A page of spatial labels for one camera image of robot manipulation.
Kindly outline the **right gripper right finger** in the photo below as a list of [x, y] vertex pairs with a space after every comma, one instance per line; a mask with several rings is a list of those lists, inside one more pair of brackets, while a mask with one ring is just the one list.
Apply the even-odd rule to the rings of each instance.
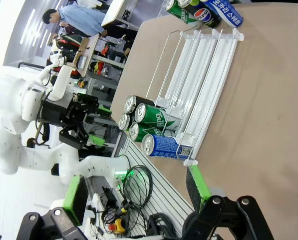
[[274, 237], [256, 201], [250, 195], [236, 201], [213, 195], [197, 165], [187, 167], [186, 187], [194, 211], [182, 227], [184, 240], [220, 240], [217, 228], [226, 228], [236, 240], [272, 240]]

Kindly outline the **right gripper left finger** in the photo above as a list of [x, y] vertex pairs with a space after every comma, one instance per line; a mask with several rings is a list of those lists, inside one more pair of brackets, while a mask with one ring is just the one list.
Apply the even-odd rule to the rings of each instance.
[[18, 240], [86, 240], [79, 228], [83, 224], [88, 189], [81, 175], [72, 178], [62, 206], [50, 209], [45, 215], [28, 212], [22, 219]]

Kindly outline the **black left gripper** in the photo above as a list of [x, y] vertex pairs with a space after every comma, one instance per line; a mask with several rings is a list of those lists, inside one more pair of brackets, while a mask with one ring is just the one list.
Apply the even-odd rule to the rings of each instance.
[[100, 106], [97, 97], [75, 94], [74, 97], [63, 98], [54, 102], [47, 99], [42, 104], [40, 119], [45, 123], [63, 127], [59, 132], [59, 140], [78, 150], [90, 145], [104, 146], [104, 139], [88, 134], [82, 123], [74, 125], [67, 114], [71, 117], [89, 114], [111, 117], [112, 111]]

